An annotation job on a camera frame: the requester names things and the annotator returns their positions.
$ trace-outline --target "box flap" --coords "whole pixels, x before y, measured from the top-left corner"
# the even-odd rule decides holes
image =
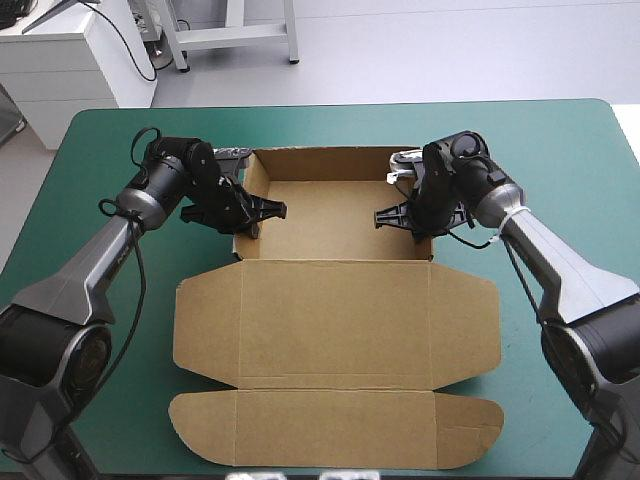
[[[431,239],[416,244],[395,228],[376,229],[374,212],[405,201],[386,183],[392,153],[413,147],[323,147],[256,150],[245,188],[287,204],[287,218],[261,224],[260,238],[234,238],[244,259],[432,257]]]
[[[245,260],[182,283],[174,360],[243,389],[432,390],[498,365],[498,293],[426,261]]]
[[[237,466],[453,468],[484,454],[503,423],[487,400],[403,391],[183,394],[169,413],[196,454]]]

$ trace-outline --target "white cabinet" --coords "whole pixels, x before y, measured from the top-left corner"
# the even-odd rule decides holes
[[[82,4],[22,35],[52,3],[39,0],[31,15],[0,30],[0,84],[42,143],[57,149],[76,113],[149,107],[156,82],[140,76],[115,30]],[[127,0],[103,0],[98,9],[121,31],[145,75],[153,77]]]

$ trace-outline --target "white strap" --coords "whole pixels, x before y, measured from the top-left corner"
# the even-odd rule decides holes
[[[502,230],[504,229],[504,227],[507,225],[507,222],[509,220],[511,220],[511,217],[519,214],[520,212],[530,212],[531,209],[529,207],[525,207],[524,205],[520,205],[519,207],[513,208],[511,210],[509,210],[507,212],[507,214],[504,216],[504,218],[502,219],[502,222],[500,222],[500,226],[498,227],[498,231],[496,232],[496,234],[491,237],[489,239],[489,241],[491,243],[495,243],[498,240],[500,240],[500,236],[502,235]]]

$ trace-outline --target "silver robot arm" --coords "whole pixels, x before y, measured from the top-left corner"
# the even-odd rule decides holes
[[[389,182],[415,178],[407,201],[376,213],[376,227],[414,237],[445,235],[477,220],[498,229],[543,290],[536,304],[542,348],[594,433],[578,480],[640,478],[640,290],[599,269],[554,234],[525,205],[525,195],[491,159],[480,135],[461,132],[420,151],[395,154]]]
[[[286,215],[283,203],[239,184],[250,150],[214,150],[197,138],[162,137],[155,128],[141,130],[134,145],[149,130],[157,137],[143,162],[134,161],[138,174],[114,202],[100,204],[111,219],[58,272],[18,292],[0,312],[0,448],[30,480],[99,477],[70,423],[126,350],[107,369],[115,319],[106,294],[132,250],[141,265],[139,237],[160,228],[184,197],[194,205],[181,218],[220,233],[255,237],[259,222]],[[107,204],[115,210],[106,211]]]

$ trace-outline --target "white floor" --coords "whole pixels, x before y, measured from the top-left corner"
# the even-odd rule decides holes
[[[224,6],[174,0],[192,28]],[[640,1],[296,0],[285,45],[192,52],[160,72],[154,107],[602,98],[640,158]],[[247,0],[248,23],[279,0]],[[0,268],[53,159],[27,129],[0,147]]]

